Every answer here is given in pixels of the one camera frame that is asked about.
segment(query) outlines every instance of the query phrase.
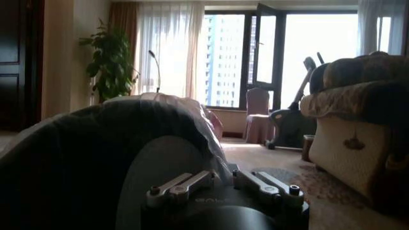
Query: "sheer white curtain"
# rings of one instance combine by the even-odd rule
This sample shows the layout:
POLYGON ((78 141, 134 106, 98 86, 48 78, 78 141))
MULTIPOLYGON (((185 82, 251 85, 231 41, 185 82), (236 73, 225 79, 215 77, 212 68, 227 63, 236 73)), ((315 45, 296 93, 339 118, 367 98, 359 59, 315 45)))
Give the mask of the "sheer white curtain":
POLYGON ((407 0, 360 0, 359 55, 381 50, 400 55, 407 0))
POLYGON ((156 92, 160 66, 160 92, 195 98, 199 34, 205 6, 201 2, 144 2, 140 7, 139 93, 156 92))

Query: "metal bracket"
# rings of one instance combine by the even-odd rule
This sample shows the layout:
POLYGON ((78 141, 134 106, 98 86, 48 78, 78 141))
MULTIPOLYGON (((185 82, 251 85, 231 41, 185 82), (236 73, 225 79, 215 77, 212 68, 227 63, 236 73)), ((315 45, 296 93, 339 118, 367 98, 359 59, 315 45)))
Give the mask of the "metal bracket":
POLYGON ((170 190, 172 202, 184 204, 189 200, 189 195, 201 187, 213 186, 213 174, 209 171, 201 171, 183 184, 175 186, 170 190))
POLYGON ((276 205, 281 202, 281 195, 279 188, 267 184, 255 175, 247 171, 233 172, 233 184, 235 188, 249 188, 260 197, 260 201, 267 205, 276 205))
POLYGON ((267 172, 253 172, 255 176, 260 178, 267 184, 275 186, 280 190, 284 199, 284 204, 289 207, 301 207, 304 204, 304 193, 297 185, 288 186, 277 178, 267 172))
POLYGON ((152 187, 151 190, 147 192, 147 206, 151 208, 160 207, 166 201, 170 199, 170 190, 171 188, 183 183, 189 177, 192 176, 191 173, 184 173, 174 180, 168 181, 160 187, 152 187))

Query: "microphone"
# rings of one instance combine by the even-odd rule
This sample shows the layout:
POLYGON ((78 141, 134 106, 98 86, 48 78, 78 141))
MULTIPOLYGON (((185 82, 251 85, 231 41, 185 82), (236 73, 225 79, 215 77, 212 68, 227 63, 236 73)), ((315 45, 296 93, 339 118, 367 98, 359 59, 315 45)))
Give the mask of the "microphone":
POLYGON ((159 63, 158 63, 158 59, 156 59, 156 55, 155 55, 154 51, 150 50, 148 53, 150 53, 151 57, 154 57, 155 62, 156 62, 156 66, 158 66, 158 88, 156 88, 156 92, 159 92, 159 90, 160 90, 160 69, 159 69, 159 63))

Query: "armchair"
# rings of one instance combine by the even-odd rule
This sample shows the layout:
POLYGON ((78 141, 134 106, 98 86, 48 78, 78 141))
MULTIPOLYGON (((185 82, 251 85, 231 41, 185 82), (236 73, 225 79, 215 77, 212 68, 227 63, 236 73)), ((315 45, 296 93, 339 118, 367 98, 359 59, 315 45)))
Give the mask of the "armchair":
POLYGON ((300 104, 317 119, 312 162, 379 210, 409 205, 409 58, 340 59, 321 81, 300 104))

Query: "floor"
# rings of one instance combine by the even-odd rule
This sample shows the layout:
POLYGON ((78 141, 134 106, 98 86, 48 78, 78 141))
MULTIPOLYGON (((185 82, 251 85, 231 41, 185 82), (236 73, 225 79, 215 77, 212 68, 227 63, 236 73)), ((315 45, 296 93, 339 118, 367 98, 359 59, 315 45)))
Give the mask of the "floor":
POLYGON ((327 172, 317 171, 315 164, 301 160, 299 151, 269 150, 235 138, 224 138, 221 146, 227 160, 237 163, 241 170, 263 168, 265 172, 269 169, 273 173, 285 172, 291 178, 285 183, 300 185, 311 205, 309 230, 409 229, 403 221, 407 218, 396 219, 377 213, 357 192, 327 172))
POLYGON ((299 150, 269 150, 263 145, 248 144, 239 138, 224 138, 221 141, 227 160, 236 163, 240 169, 251 171, 253 168, 272 167, 299 170, 299 164, 312 165, 301 160, 299 150))

